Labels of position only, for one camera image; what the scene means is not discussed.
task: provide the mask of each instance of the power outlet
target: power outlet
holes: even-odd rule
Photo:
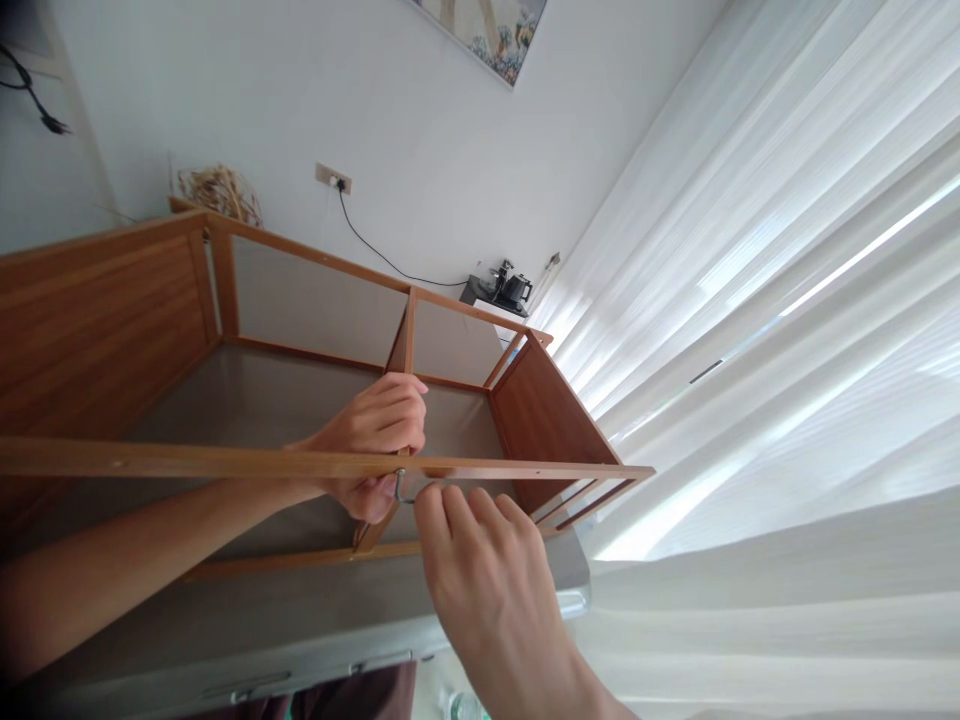
[[[334,170],[333,168],[329,168],[322,163],[317,163],[317,182],[322,182],[324,185],[329,185],[330,178],[332,177],[338,177],[343,180],[344,184],[346,185],[346,187],[343,189],[343,194],[349,195],[350,191],[353,189],[353,180],[348,178],[339,170]]]

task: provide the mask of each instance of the small table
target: small table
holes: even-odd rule
[[[494,298],[491,293],[484,290],[480,283],[479,277],[471,275],[467,279],[466,287],[460,294],[460,302],[481,308],[506,320],[513,320],[518,317],[526,320],[530,317],[522,303],[505,302],[499,298]],[[509,343],[513,340],[514,334],[513,330],[497,326],[497,337],[500,338],[501,343]]]

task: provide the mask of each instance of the electric kettle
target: electric kettle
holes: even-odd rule
[[[530,298],[530,291],[533,290],[533,283],[527,280],[523,275],[514,275],[500,290],[500,298],[510,302],[521,302]]]

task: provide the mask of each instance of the finger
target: finger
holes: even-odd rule
[[[420,392],[410,383],[395,385],[389,390],[384,390],[378,395],[371,395],[368,402],[369,407],[386,408],[395,403],[401,403],[406,400],[417,400],[421,404],[423,403],[423,400],[420,397]]]
[[[426,443],[423,419],[404,418],[389,427],[378,430],[372,439],[370,452],[390,453],[409,447],[411,453],[417,453]]]
[[[420,546],[424,559],[444,552],[450,545],[450,527],[443,509],[440,486],[432,483],[420,491],[413,504],[413,517],[420,533]]]
[[[510,521],[493,503],[493,498],[483,488],[474,488],[467,495],[467,503],[473,516],[493,535],[501,535],[510,530]]]
[[[423,420],[427,416],[427,406],[418,395],[404,398],[389,407],[367,410],[367,414],[373,415],[372,426],[377,430],[390,427],[401,420],[413,420],[423,425]]]
[[[473,516],[463,491],[456,485],[448,485],[442,491],[443,509],[447,512],[450,535],[455,541],[474,543],[480,541],[480,525]]]
[[[497,499],[494,500],[497,505],[497,509],[503,514],[512,525],[517,528],[527,528],[531,526],[536,527],[536,524],[527,515],[523,510],[520,509],[520,506],[517,505],[516,501],[509,495],[497,495]]]
[[[398,385],[411,385],[417,392],[421,395],[427,392],[427,386],[424,385],[420,378],[416,375],[411,375],[410,373],[398,373],[398,372],[389,372],[384,375],[382,378],[377,380],[373,385],[364,390],[365,393],[371,395],[379,395],[385,390],[390,388],[397,387]]]
[[[377,480],[377,491],[381,495],[386,495],[387,497],[393,497],[396,494],[397,489],[397,474],[391,473],[390,475],[384,475],[383,477]]]

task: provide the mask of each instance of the hand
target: hand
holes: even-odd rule
[[[431,485],[414,513],[440,624],[492,718],[634,717],[570,639],[543,538],[510,497]]]
[[[357,395],[320,432],[285,450],[322,452],[395,453],[423,449],[423,419],[426,405],[420,396],[427,386],[413,375],[387,373]],[[381,478],[310,481],[308,497],[329,493],[357,520],[378,523],[393,504],[396,475]]]

